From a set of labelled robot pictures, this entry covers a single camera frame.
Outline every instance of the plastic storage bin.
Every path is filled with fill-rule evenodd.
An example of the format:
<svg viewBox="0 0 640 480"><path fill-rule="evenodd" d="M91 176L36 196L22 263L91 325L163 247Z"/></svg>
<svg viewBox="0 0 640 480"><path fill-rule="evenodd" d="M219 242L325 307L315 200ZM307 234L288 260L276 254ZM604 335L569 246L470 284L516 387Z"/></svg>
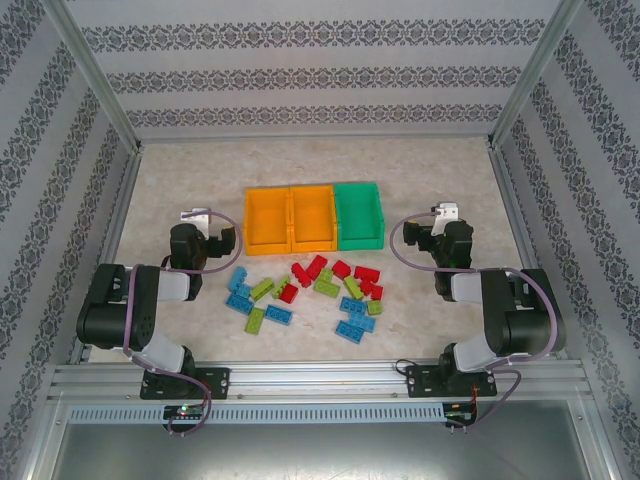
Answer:
<svg viewBox="0 0 640 480"><path fill-rule="evenodd" d="M291 251L336 251L338 224L333 186L291 187L291 200Z"/></svg>
<svg viewBox="0 0 640 480"><path fill-rule="evenodd" d="M247 255L291 253L290 189L247 190L243 232Z"/></svg>
<svg viewBox="0 0 640 480"><path fill-rule="evenodd" d="M384 247L384 216L375 183L333 186L338 219L339 250L378 250Z"/></svg>

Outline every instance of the red lego brick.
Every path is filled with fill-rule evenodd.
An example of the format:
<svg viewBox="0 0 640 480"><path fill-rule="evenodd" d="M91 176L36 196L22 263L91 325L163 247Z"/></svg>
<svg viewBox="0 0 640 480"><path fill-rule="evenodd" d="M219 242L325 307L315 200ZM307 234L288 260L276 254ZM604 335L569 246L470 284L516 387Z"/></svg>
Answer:
<svg viewBox="0 0 640 480"><path fill-rule="evenodd" d="M369 280L362 280L360 282L360 290L362 290L362 293L364 293L365 295L369 295L373 290L373 287L373 283L371 283Z"/></svg>
<svg viewBox="0 0 640 480"><path fill-rule="evenodd" d="M312 280L315 280L318 278L318 275L320 275L320 270L327 265L328 261L329 260L322 255L316 255L316 258L313 259L313 262L311 262L311 265L307 268L307 275L309 275Z"/></svg>
<svg viewBox="0 0 640 480"><path fill-rule="evenodd" d="M293 302L293 299L296 298L297 294L298 294L298 287L296 287L295 285L291 285L290 283L287 283L287 285L284 287L284 290L282 290L282 293L278 298L283 302L291 303Z"/></svg>
<svg viewBox="0 0 640 480"><path fill-rule="evenodd" d="M367 267L356 267L356 273L353 274L355 278L360 280L369 280L371 283L376 283L380 280L380 270L374 270Z"/></svg>
<svg viewBox="0 0 640 480"><path fill-rule="evenodd" d="M382 285L373 285L373 289L371 290L371 300L381 300L383 290L384 288Z"/></svg>
<svg viewBox="0 0 640 480"><path fill-rule="evenodd" d="M331 270L333 270L333 274L340 280L344 280L344 277L351 275L351 267L342 260L338 260Z"/></svg>
<svg viewBox="0 0 640 480"><path fill-rule="evenodd" d="M293 266L291 267L291 273L296 276L296 278L300 282L300 285L302 285L304 288L307 288L311 285L311 277L307 275L307 272L304 271L304 268L302 268L302 265L300 265L299 263L293 264Z"/></svg>

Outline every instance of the lego brick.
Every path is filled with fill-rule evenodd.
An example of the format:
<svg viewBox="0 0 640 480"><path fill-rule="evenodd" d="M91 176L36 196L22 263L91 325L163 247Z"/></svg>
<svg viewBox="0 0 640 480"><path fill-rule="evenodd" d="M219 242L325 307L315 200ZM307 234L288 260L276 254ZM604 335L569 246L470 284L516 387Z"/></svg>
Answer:
<svg viewBox="0 0 640 480"><path fill-rule="evenodd" d="M291 220L293 253L338 249L333 185L291 187Z"/></svg>
<svg viewBox="0 0 640 480"><path fill-rule="evenodd" d="M380 270L374 270L367 267L356 267L353 276L360 280L369 280L371 283L377 283L380 280Z"/></svg>
<svg viewBox="0 0 640 480"><path fill-rule="evenodd" d="M325 282L330 282L333 279L333 270L330 268L323 268L320 270L320 275L318 275L318 280L324 280Z"/></svg>
<svg viewBox="0 0 640 480"><path fill-rule="evenodd" d="M296 298L296 295L298 295L298 287L287 283L280 294L280 300L285 303L291 303L293 299Z"/></svg>
<svg viewBox="0 0 640 480"><path fill-rule="evenodd" d="M369 315L380 315L382 313L380 300L371 300L370 302L367 302L367 312L369 312Z"/></svg>
<svg viewBox="0 0 640 480"><path fill-rule="evenodd" d="M269 305L267 307L267 311L264 313L265 318L283 325L289 325L291 323L292 315L293 313L289 310L285 310L284 308L276 307L274 305Z"/></svg>
<svg viewBox="0 0 640 480"><path fill-rule="evenodd" d="M260 332L263 318L264 310L253 307L253 310L251 310L251 313L249 314L249 321L247 321L247 326L244 328L244 331L251 333L252 335L257 335L258 332Z"/></svg>
<svg viewBox="0 0 640 480"><path fill-rule="evenodd" d="M338 250L384 247L384 215L375 183L335 184Z"/></svg>
<svg viewBox="0 0 640 480"><path fill-rule="evenodd" d="M364 293L362 293L362 290L360 290L360 287L353 279L353 277L345 277L344 286L347 287L349 295L351 295L356 300L362 300L362 298L364 297Z"/></svg>
<svg viewBox="0 0 640 480"><path fill-rule="evenodd" d="M331 282L327 282L326 280L321 279L316 280L316 284L313 286L313 289L316 292L333 298L338 298L338 295L340 294L340 285L335 285Z"/></svg>
<svg viewBox="0 0 640 480"><path fill-rule="evenodd" d="M344 280L345 277L351 275L351 267L344 263L342 260L338 260L333 264L333 273L340 280Z"/></svg>
<svg viewBox="0 0 640 480"><path fill-rule="evenodd" d="M361 328L365 332L373 333L376 328L376 319L359 313L352 313L349 315L349 325Z"/></svg>
<svg viewBox="0 0 640 480"><path fill-rule="evenodd" d="M374 285L373 290L371 290L371 300L382 300L383 290L382 285Z"/></svg>
<svg viewBox="0 0 640 480"><path fill-rule="evenodd" d="M291 253L291 189L251 188L244 209L247 255Z"/></svg>
<svg viewBox="0 0 640 480"><path fill-rule="evenodd" d="M284 277L282 277L282 280L280 280L276 284L273 291L271 292L271 295L273 296L273 298L280 298L280 295L282 294L284 287L289 285L290 282L291 282L291 278L289 278L289 275L285 275Z"/></svg>
<svg viewBox="0 0 640 480"><path fill-rule="evenodd" d="M336 334L340 335L347 340L359 344L364 335L364 330L353 325L349 325L347 322L340 321L336 327Z"/></svg>
<svg viewBox="0 0 640 480"><path fill-rule="evenodd" d="M305 272L304 268L302 268L302 265L300 265L299 263L294 263L291 266L291 273L296 276L296 279L304 288L307 288L311 285L311 277L307 275L307 272Z"/></svg>
<svg viewBox="0 0 640 480"><path fill-rule="evenodd" d="M233 275L231 275L231 280L229 280L229 286L228 286L229 291L231 293L236 293L238 290L238 287L242 285L242 283L246 278L247 278L247 271L244 269L244 267L236 268L236 270L233 272Z"/></svg>
<svg viewBox="0 0 640 480"><path fill-rule="evenodd" d="M227 299L225 305L229 308L233 308L240 313L244 313L245 315L249 315L249 313L251 313L251 309L253 308L253 302L247 300L246 298L242 298L234 293L229 295L229 298Z"/></svg>
<svg viewBox="0 0 640 480"><path fill-rule="evenodd" d="M311 277L311 280L316 280L322 269L327 265L328 260L322 255L316 255L311 265L307 268L307 275Z"/></svg>
<svg viewBox="0 0 640 480"><path fill-rule="evenodd" d="M367 311L367 304L364 302L359 302L358 300L353 300L349 297L342 297L342 301L340 302L340 310L347 313L359 313L364 315Z"/></svg>
<svg viewBox="0 0 640 480"><path fill-rule="evenodd" d="M253 298L253 300L257 302L267 293L269 293L272 288L273 280L271 280L270 278L265 278L258 285L251 289L251 298Z"/></svg>
<svg viewBox="0 0 640 480"><path fill-rule="evenodd" d="M249 298L249 295L251 295L251 287L243 283L238 287L238 290L236 290L236 295L242 298Z"/></svg>
<svg viewBox="0 0 640 480"><path fill-rule="evenodd" d="M369 295L373 291L373 283L369 280L362 280L360 282L360 290L362 290L362 293L365 295Z"/></svg>

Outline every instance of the striped wall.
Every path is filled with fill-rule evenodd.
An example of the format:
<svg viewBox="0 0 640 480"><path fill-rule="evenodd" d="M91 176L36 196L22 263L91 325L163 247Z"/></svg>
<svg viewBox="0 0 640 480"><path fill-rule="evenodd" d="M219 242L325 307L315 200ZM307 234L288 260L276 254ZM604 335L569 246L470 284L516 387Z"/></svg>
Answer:
<svg viewBox="0 0 640 480"><path fill-rule="evenodd" d="M640 3L585 1L502 145L623 478L640 478Z"/></svg>
<svg viewBox="0 0 640 480"><path fill-rule="evenodd" d="M142 139L487 134L558 0L69 1Z"/></svg>
<svg viewBox="0 0 640 480"><path fill-rule="evenodd" d="M0 479L66 363L129 152L35 0L0 4Z"/></svg>

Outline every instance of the beige surface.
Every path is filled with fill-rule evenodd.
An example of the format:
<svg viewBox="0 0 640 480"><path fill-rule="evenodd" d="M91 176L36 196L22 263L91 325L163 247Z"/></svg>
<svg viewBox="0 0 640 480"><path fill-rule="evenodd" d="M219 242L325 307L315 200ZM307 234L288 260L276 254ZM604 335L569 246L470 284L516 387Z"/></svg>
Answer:
<svg viewBox="0 0 640 480"><path fill-rule="evenodd" d="M498 187L480 138L245 141L146 147L129 208L117 261L159 264L169 253L169 230L179 212L210 207L241 222L248 187L375 181L382 198L387 236L404 216L424 212L441 200L457 201L460 215L475 229L472 250L477 267L519 265ZM222 224L211 226L215 235ZM402 235L396 244L402 242ZM416 263L433 265L430 255L404 245L400 251ZM194 302L161 303L157 327L188 346L197 360L347 360L437 357L450 342L481 331L477 305L444 302L433 274L398 262L388 245L382 251L332 252L337 259L382 271L384 313L376 332L355 345L335 333L346 314L334 300L301 289L291 306L289 327L266 320L259 336L244 333L247 317L228 309L226 284L231 270L204 278ZM265 276L276 280L313 254L240 257L248 284ZM209 260L207 266L220 265ZM341 295L347 295L342 287ZM258 302L266 308L271 295ZM123 356L94 348L92 361Z"/></svg>

